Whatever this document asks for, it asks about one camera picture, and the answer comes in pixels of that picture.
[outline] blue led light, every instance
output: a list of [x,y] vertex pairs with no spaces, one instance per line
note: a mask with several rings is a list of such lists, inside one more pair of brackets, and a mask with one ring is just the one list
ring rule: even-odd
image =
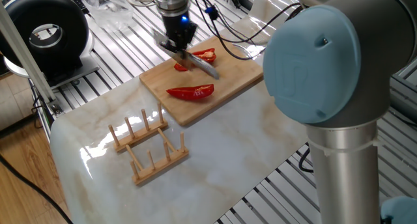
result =
[[182,16],[181,21],[182,22],[188,22],[188,18],[186,16]]

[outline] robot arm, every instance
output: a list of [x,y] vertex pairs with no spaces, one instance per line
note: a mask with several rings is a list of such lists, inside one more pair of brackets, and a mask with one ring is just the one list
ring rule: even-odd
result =
[[189,0],[155,0],[155,3],[164,21],[166,35],[173,41],[165,48],[174,53],[186,50],[197,29],[188,15]]

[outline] red pepper piece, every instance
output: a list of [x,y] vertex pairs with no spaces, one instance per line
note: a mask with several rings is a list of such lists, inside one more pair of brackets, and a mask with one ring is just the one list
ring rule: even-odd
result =
[[[204,50],[204,51],[196,51],[196,52],[193,52],[193,55],[197,55],[198,57],[200,57],[201,59],[205,60],[205,61],[206,61],[206,62],[208,62],[208,63],[213,63],[213,62],[214,62],[214,60],[217,58],[217,56],[216,56],[216,54],[215,54],[214,50],[215,50],[214,48],[210,48],[210,49],[206,49],[206,50]],[[204,54],[205,54],[206,52],[212,52],[212,53],[213,53],[213,55],[212,55],[211,57],[204,57]],[[179,63],[175,63],[174,68],[175,68],[176,70],[178,70],[179,72],[185,72],[185,71],[188,71],[188,69],[186,69],[185,67],[183,67],[183,66],[182,66],[181,64],[179,64]]]
[[184,71],[188,71],[188,69],[186,69],[185,67],[183,67],[181,64],[179,63],[175,63],[174,68],[176,70],[178,70],[179,72],[184,72]]
[[[214,60],[217,58],[217,56],[216,56],[216,54],[215,54],[214,51],[215,51],[214,48],[210,48],[210,49],[206,49],[204,51],[196,51],[196,52],[193,52],[193,55],[197,55],[198,57],[202,58],[203,60],[207,61],[208,63],[213,63]],[[213,52],[213,56],[211,56],[211,57],[204,57],[203,55],[206,52]]]
[[214,92],[214,85],[201,85],[198,87],[180,87],[166,90],[170,95],[181,100],[199,100],[210,96]]

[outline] plastic bag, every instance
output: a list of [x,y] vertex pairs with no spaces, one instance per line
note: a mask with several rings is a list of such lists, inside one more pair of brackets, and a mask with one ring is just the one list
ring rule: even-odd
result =
[[126,0],[81,1],[101,28],[117,31],[134,24],[134,9]]

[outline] wooden rack slot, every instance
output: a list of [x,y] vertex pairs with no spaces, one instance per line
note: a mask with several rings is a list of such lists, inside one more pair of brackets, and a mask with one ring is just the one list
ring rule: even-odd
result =
[[[156,175],[160,171],[164,170],[165,168],[169,167],[170,165],[173,165],[175,162],[181,160],[182,158],[186,157],[188,155],[188,149],[185,147],[184,144],[184,133],[181,132],[180,138],[181,138],[181,148],[180,150],[175,150],[175,148],[172,146],[171,142],[168,140],[168,138],[162,133],[162,131],[159,130],[159,133],[164,139],[164,150],[165,150],[165,157],[161,160],[154,163],[151,152],[148,150],[148,159],[151,163],[151,165],[148,168],[141,168],[141,165],[139,161],[136,159],[136,157],[133,155],[132,151],[130,150],[130,147],[127,145],[126,148],[128,149],[130,155],[133,158],[133,161],[130,162],[130,165],[132,166],[132,170],[134,172],[134,175],[132,176],[132,180],[136,185],[139,185],[140,183],[148,180],[150,177]],[[140,172],[136,171],[136,166],[139,167]]]
[[124,118],[124,121],[126,122],[126,125],[129,129],[129,135],[122,139],[117,139],[117,136],[115,134],[115,131],[113,129],[112,125],[109,125],[109,130],[111,135],[114,139],[114,148],[116,152],[120,152],[121,150],[124,150],[126,148],[126,145],[130,145],[131,147],[135,146],[136,143],[158,131],[161,131],[162,129],[166,128],[168,126],[168,122],[164,119],[162,116],[162,107],[161,104],[158,103],[158,114],[159,114],[159,120],[155,120],[154,123],[149,124],[146,116],[146,112],[144,109],[141,110],[142,112],[142,118],[143,123],[145,124],[145,127],[134,132],[132,129],[132,126],[129,123],[129,119],[127,117]]

